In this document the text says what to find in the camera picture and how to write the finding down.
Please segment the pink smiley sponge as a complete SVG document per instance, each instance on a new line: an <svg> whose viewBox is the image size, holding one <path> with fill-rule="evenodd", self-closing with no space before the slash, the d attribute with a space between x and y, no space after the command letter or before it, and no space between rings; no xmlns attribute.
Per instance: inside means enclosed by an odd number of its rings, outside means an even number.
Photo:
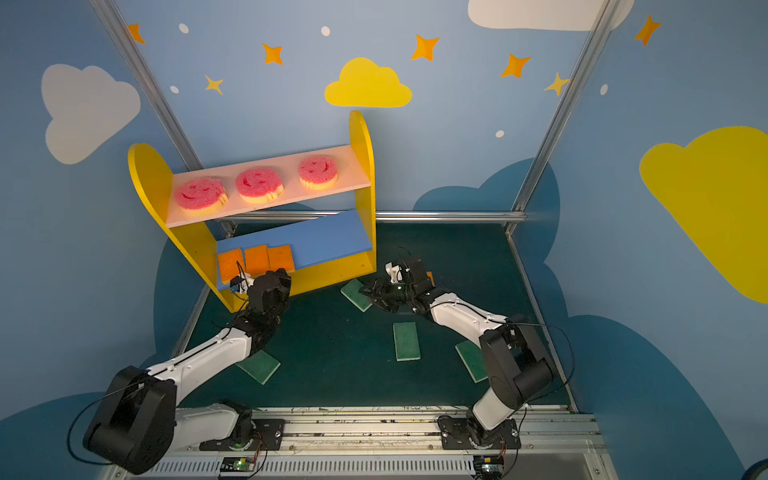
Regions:
<svg viewBox="0 0 768 480"><path fill-rule="evenodd" d="M300 183L310 190L325 190L335 185L339 178L338 166L329 156L317 155L301 161L298 166Z"/></svg>
<svg viewBox="0 0 768 480"><path fill-rule="evenodd" d="M236 177L235 187L243 201L254 205L275 201L284 191L281 177L267 167L241 172Z"/></svg>
<svg viewBox="0 0 768 480"><path fill-rule="evenodd" d="M186 217L195 218L216 213L227 204L229 196L220 180L203 177L179 186L173 199Z"/></svg>

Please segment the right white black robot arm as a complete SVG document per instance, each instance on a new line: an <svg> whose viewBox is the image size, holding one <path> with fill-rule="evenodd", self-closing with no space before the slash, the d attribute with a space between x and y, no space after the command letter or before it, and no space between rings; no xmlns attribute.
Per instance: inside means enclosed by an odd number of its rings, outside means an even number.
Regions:
<svg viewBox="0 0 768 480"><path fill-rule="evenodd" d="M423 263L414 257L388 263L386 274L364 284L360 293L382 310L409 310L480 349L489 389L470 417L482 432L496 429L558 377L539 324L523 315L493 314L434 285Z"/></svg>

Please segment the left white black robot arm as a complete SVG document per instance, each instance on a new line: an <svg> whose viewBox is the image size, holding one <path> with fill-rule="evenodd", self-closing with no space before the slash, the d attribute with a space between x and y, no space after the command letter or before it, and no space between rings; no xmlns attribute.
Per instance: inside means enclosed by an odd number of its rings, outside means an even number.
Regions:
<svg viewBox="0 0 768 480"><path fill-rule="evenodd" d="M194 390L232 365L261 352L288 307L292 279L285 269L232 280L246 296L233 320L197 347L147 369L128 366L112 379L85 430L83 447L143 474L169 451L204 443L245 450L256 438L252 411L231 401L183 408Z"/></svg>

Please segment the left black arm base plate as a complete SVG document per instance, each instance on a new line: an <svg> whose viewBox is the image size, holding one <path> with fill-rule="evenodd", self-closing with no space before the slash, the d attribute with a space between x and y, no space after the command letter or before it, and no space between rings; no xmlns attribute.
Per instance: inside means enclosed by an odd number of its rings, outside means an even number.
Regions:
<svg viewBox="0 0 768 480"><path fill-rule="evenodd" d="M236 427L227 438L201 442L200 451L278 451L281 447L286 422L284 419L252 419L249 428Z"/></svg>

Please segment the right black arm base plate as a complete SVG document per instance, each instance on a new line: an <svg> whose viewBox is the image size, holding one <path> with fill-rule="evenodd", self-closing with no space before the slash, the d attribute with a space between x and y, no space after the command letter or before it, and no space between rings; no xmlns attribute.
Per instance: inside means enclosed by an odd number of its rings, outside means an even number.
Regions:
<svg viewBox="0 0 768 480"><path fill-rule="evenodd" d="M459 418L442 415L437 418L436 425L444 450L503 450L521 447L519 428L514 419L507 419L487 430L472 416Z"/></svg>

